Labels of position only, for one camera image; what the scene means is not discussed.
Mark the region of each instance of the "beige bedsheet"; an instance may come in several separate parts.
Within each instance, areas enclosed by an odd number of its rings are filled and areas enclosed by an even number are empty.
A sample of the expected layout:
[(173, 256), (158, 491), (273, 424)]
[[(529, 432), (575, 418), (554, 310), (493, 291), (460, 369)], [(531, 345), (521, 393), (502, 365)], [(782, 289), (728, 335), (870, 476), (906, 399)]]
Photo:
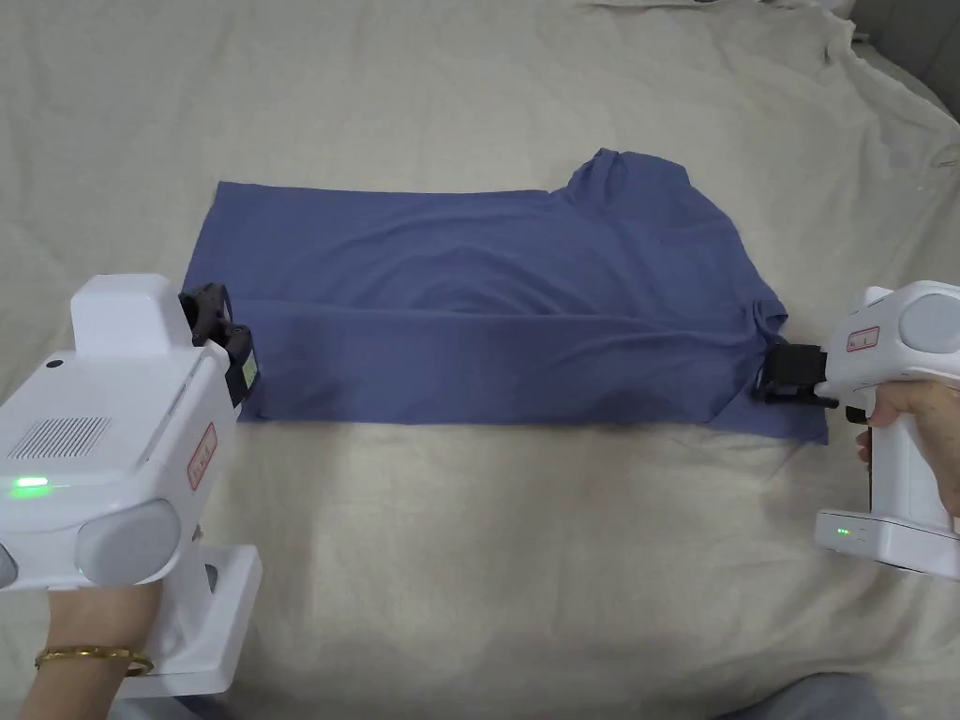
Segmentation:
[[(0, 396), (89, 276), (179, 280), (220, 179), (550, 189), (634, 150), (731, 215), (793, 339), (866, 285), (960, 281), (960, 129), (849, 25), (641, 5), (0, 4)], [(265, 565), (233, 711), (694, 718), (846, 670), (955, 716), (960, 586), (811, 546), (817, 509), (867, 499), (831, 430), (244, 426), (204, 521)], [(7, 697), (44, 614), (0, 594)]]

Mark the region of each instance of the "gold bracelet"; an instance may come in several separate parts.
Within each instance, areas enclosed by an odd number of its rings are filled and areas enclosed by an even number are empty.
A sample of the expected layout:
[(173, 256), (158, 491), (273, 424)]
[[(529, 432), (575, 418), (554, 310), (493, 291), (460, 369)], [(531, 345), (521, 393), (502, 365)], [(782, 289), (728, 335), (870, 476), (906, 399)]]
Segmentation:
[(40, 666), (48, 660), (73, 660), (75, 658), (95, 658), (97, 660), (129, 660), (140, 667), (127, 670), (128, 678), (146, 675), (154, 669), (154, 662), (146, 653), (135, 653), (124, 647), (99, 647), (97, 645), (72, 645), (70, 647), (48, 647), (36, 656), (34, 667)]

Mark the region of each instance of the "speaker grille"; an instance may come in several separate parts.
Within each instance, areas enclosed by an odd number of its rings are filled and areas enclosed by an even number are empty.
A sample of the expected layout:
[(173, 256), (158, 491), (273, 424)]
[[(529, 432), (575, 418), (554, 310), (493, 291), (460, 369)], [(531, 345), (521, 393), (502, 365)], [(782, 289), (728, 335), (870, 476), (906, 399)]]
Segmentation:
[(34, 423), (7, 453), (8, 460), (80, 458), (110, 425), (110, 418), (48, 418)]

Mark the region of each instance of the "blue t-shirt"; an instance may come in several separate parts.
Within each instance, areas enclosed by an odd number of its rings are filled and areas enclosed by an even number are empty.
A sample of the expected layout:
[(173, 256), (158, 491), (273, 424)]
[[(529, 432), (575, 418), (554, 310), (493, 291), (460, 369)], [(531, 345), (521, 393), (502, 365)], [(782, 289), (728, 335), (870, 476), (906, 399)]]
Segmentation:
[(601, 150), (554, 192), (221, 182), (184, 286), (205, 282), (253, 331), (248, 419), (826, 438), (823, 410), (750, 398), (786, 311), (658, 157)]

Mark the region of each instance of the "black mount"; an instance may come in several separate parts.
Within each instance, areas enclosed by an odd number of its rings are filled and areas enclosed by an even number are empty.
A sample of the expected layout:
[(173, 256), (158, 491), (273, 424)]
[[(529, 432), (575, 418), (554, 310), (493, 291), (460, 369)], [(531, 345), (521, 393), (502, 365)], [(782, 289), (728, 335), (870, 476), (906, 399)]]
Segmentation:
[(767, 351), (756, 375), (753, 395), (766, 403), (793, 403), (835, 408), (831, 397), (819, 397), (813, 389), (826, 380), (827, 354), (816, 345), (781, 343)]
[(180, 293), (180, 307), (190, 323), (195, 348), (202, 348), (212, 340), (227, 351), (230, 367), (225, 378), (230, 402), (236, 407), (250, 396), (260, 377), (250, 329), (231, 321), (233, 310), (227, 288), (223, 285), (210, 282), (188, 293)]

